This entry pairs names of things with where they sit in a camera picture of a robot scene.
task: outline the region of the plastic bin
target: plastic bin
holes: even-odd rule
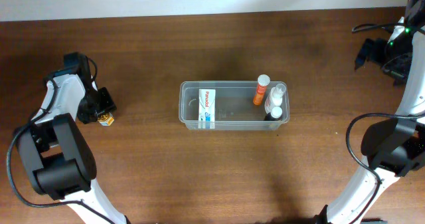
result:
[[[280,81],[271,81],[261,105],[252,103],[257,81],[186,81],[180,85],[179,117],[190,130],[276,130],[290,119],[288,88],[283,97],[282,120],[263,121],[264,101]],[[199,89],[216,90],[214,129],[199,128]]]

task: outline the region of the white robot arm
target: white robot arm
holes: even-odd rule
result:
[[[41,109],[19,132],[17,149],[37,193],[68,205],[85,223],[129,224],[100,188],[94,156],[75,124],[76,117],[86,124],[104,116],[109,117],[106,124],[111,124],[110,112],[116,109],[108,91],[97,89],[97,66],[91,60],[96,68],[93,77],[89,60],[80,53],[66,55],[66,68],[49,75]],[[41,155],[55,146],[60,146],[62,153]],[[59,205],[34,204],[23,199],[11,177],[10,154],[7,163],[9,180],[21,201],[31,207]]]
[[[409,5],[411,5],[415,8],[415,12],[419,12],[421,10],[420,7],[424,5],[423,0],[415,0],[415,2],[409,0],[408,10],[411,8]],[[397,31],[398,34],[388,42],[389,48],[394,46],[392,40],[395,37],[410,32],[409,29],[405,30],[404,27],[401,32],[400,27]],[[408,35],[400,37],[399,40],[408,39]],[[402,55],[406,56],[406,54],[397,55],[396,58],[391,58],[387,64],[395,62],[397,58],[404,58]],[[383,66],[382,69],[386,72],[389,67]],[[425,35],[415,32],[412,39],[410,72],[396,115],[423,116],[424,113]],[[368,156],[363,156],[362,162],[369,167],[371,166],[369,161],[374,162],[373,169],[378,173],[382,181],[379,190],[373,197],[373,193],[377,188],[377,179],[370,171],[359,167],[343,193],[329,207],[325,207],[326,215],[323,211],[322,217],[326,216],[327,218],[324,219],[324,222],[359,224],[373,203],[390,185],[398,181],[400,177],[406,175],[410,170],[421,168],[425,160],[424,150],[419,148],[420,138],[412,137],[412,135],[414,133],[419,136],[423,134],[423,124],[425,124],[425,118],[417,118],[416,120],[393,119],[371,126],[363,138],[362,153],[368,154]]]

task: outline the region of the brown wood surface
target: brown wood surface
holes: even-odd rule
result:
[[[132,223],[254,223],[312,217],[343,190],[357,164],[345,147],[348,123],[395,112],[403,93],[378,66],[354,72],[360,23],[397,20],[402,8],[0,23],[0,154],[11,132],[45,95],[42,78],[80,51],[99,66],[98,84],[116,102],[116,121],[78,127],[98,181]],[[288,85],[290,121],[275,132],[194,132],[178,117],[185,80],[256,80]],[[379,119],[360,122],[353,147]],[[17,152],[13,173],[30,187]],[[0,162],[0,222],[81,223],[67,207],[34,209],[13,195]],[[384,193],[367,217],[423,223],[425,171]]]

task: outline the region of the black cable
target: black cable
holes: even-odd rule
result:
[[[351,157],[362,167],[365,168],[367,171],[371,172],[376,180],[377,180],[377,186],[375,187],[375,190],[373,191],[372,197],[369,199],[369,201],[366,203],[365,207],[363,208],[363,210],[358,214],[358,216],[356,216],[356,218],[354,220],[352,220],[352,222],[350,222],[350,224],[354,224],[364,213],[365,211],[369,208],[369,205],[372,203],[372,201],[375,199],[375,197],[378,194],[379,191],[379,187],[382,184],[381,181],[381,177],[379,177],[379,174],[371,169],[369,166],[367,166],[366,164],[364,164],[363,162],[360,161],[360,159],[354,154],[353,150],[351,149],[351,145],[350,145],[350,132],[351,129],[353,128],[354,124],[363,119],[363,118],[369,118],[369,117],[383,117],[383,118],[402,118],[402,119],[417,119],[417,118],[423,118],[425,117],[425,113],[421,114],[419,116],[404,116],[404,115],[396,115],[396,114],[385,114],[385,113],[368,113],[368,114],[363,114],[360,115],[358,117],[356,117],[355,119],[353,119],[353,121],[351,121],[351,123],[348,125],[347,128],[347,132],[345,133],[345,142],[347,144],[347,149],[348,152],[350,153]]]
[[[377,26],[377,24],[370,24],[370,23],[366,23],[366,24],[361,24],[361,25],[357,25],[356,27],[353,28],[353,30],[358,30],[361,27],[372,27],[372,26]],[[381,27],[382,29],[384,29],[386,32],[392,34],[394,32],[394,29],[390,29],[388,27]]]
[[[39,112],[40,108],[37,108],[36,110],[34,110],[28,118],[28,122],[31,122],[31,120],[34,118],[35,114],[37,114]]]
[[[93,78],[92,78],[92,82],[94,82],[95,80],[96,80],[96,77],[97,77],[97,75],[98,75],[98,65],[92,60],[92,59],[90,59],[90,58],[88,58],[87,57],[87,59],[93,64],[93,66],[94,66],[94,75],[93,75]]]
[[[11,156],[12,156],[12,149],[19,140],[19,138],[22,136],[24,132],[26,132],[32,125],[35,124],[35,122],[39,121],[41,118],[45,117],[50,109],[52,108],[54,101],[56,100],[56,97],[58,95],[58,85],[56,82],[49,78],[49,81],[53,84],[53,95],[52,99],[50,100],[48,106],[46,109],[42,109],[42,114],[37,116],[36,118],[33,118],[30,122],[26,123],[21,129],[15,134],[15,136],[12,139],[11,145],[9,146],[9,149],[7,150],[7,156],[6,156],[6,170],[7,170],[7,177],[9,178],[9,183],[12,187],[13,192],[18,197],[20,201],[22,201],[25,205],[29,207],[38,207],[38,208],[45,208],[45,207],[57,207],[61,205],[68,205],[68,204],[77,204],[81,205],[82,207],[85,207],[87,210],[91,211],[92,213],[96,214],[97,216],[101,217],[108,223],[114,224],[110,219],[108,219],[105,215],[99,213],[98,211],[92,209],[88,205],[86,205],[83,201],[63,201],[63,202],[57,202],[57,203],[45,203],[45,204],[36,204],[31,203],[30,201],[26,200],[21,193],[19,193],[18,189],[16,188],[15,182],[13,181],[12,171],[11,171]]]
[[[404,23],[388,23],[388,24],[382,24],[382,25],[362,24],[362,25],[357,25],[356,27],[354,27],[351,30],[351,32],[352,33],[358,33],[358,32],[363,32],[363,31],[372,31],[374,29],[385,29],[387,27],[395,27],[395,26],[403,26],[406,29],[411,29],[412,31],[418,31],[419,33],[425,35],[425,31],[422,30],[421,28],[413,27],[413,26],[406,26]]]

